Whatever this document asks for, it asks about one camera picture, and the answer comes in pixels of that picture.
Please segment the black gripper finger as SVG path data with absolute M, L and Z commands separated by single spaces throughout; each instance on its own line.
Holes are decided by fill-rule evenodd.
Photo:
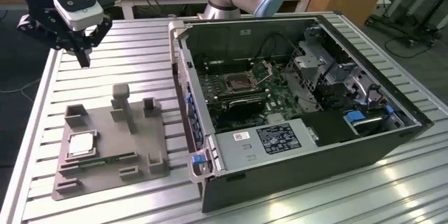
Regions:
M 55 50 L 65 50 L 68 54 L 76 56 L 81 67 L 85 66 L 85 47 L 83 35 L 61 29 L 51 31 L 29 15 L 21 16 L 17 30 Z
M 89 52 L 88 50 L 92 49 L 92 47 L 96 47 L 113 24 L 112 17 L 109 15 L 104 15 L 103 22 L 96 26 L 92 33 L 83 38 L 83 50 L 81 50 L 81 58 L 80 58 L 80 66 L 81 67 L 89 67 L 91 66 L 91 58 L 89 58 Z

